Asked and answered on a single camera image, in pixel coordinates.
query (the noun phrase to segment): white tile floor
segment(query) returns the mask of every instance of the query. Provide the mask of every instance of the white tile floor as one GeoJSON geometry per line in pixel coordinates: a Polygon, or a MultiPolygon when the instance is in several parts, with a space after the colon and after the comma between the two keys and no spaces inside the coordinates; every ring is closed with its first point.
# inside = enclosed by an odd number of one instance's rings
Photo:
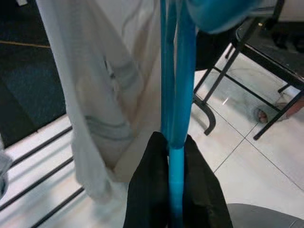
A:
{"type": "MultiPolygon", "coordinates": [[[[218,62],[222,67],[224,59],[218,62]]],[[[196,83],[204,72],[196,73],[196,83]]],[[[276,92],[282,82],[240,55],[229,74],[271,102],[280,99],[276,92]]],[[[208,77],[199,90],[204,96],[218,73],[208,77]]],[[[217,125],[205,136],[206,115],[192,107],[189,134],[218,177],[227,203],[247,203],[304,219],[304,110],[289,120],[276,123],[258,141],[253,136],[262,127],[253,110],[262,105],[251,94],[224,79],[209,100],[217,125]]],[[[7,149],[14,159],[70,125],[67,117],[55,121],[29,138],[7,149]]],[[[22,166],[9,171],[10,186],[0,205],[24,187],[45,175],[71,156],[71,133],[33,155],[22,166]]],[[[4,228],[31,227],[41,217],[79,188],[71,163],[0,212],[4,228]]],[[[123,212],[109,214],[85,193],[78,196],[41,227],[120,227],[123,212]]]]}

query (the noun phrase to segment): blue plastic tube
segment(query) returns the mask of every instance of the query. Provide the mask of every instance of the blue plastic tube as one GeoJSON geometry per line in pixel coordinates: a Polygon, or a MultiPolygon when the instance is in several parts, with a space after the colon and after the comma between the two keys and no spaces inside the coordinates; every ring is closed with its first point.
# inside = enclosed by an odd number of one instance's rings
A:
{"type": "MultiPolygon", "coordinates": [[[[188,14],[185,1],[180,2],[180,5],[176,5],[176,8],[179,14],[177,15],[178,31],[177,64],[175,78],[176,83],[170,134],[171,137],[169,139],[169,199],[171,206],[172,227],[182,228],[184,144],[187,137],[193,99],[196,36],[195,25],[188,14]]],[[[173,28],[170,28],[169,24],[167,25],[167,27],[167,30],[169,30],[170,32],[173,31],[173,28]]]]}

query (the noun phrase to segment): white towel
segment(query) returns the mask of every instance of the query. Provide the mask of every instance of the white towel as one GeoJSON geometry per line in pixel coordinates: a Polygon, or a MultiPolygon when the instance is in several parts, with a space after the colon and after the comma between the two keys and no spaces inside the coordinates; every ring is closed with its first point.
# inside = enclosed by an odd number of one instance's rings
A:
{"type": "Polygon", "coordinates": [[[76,178],[104,205],[125,205],[160,128],[159,0],[37,0],[73,126],[76,178]]]}

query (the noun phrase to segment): gray stripe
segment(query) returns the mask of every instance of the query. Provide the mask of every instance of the gray stripe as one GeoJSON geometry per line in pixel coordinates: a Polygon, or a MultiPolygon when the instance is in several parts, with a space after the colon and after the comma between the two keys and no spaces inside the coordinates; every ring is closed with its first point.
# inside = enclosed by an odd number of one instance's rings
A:
{"type": "Polygon", "coordinates": [[[100,126],[104,126],[104,127],[122,128],[122,127],[128,126],[126,122],[119,123],[119,124],[105,123],[105,122],[102,122],[102,121],[98,120],[96,117],[93,117],[93,116],[90,116],[90,115],[86,115],[85,119],[87,120],[87,122],[90,122],[92,124],[97,124],[97,125],[100,125],[100,126]]]}

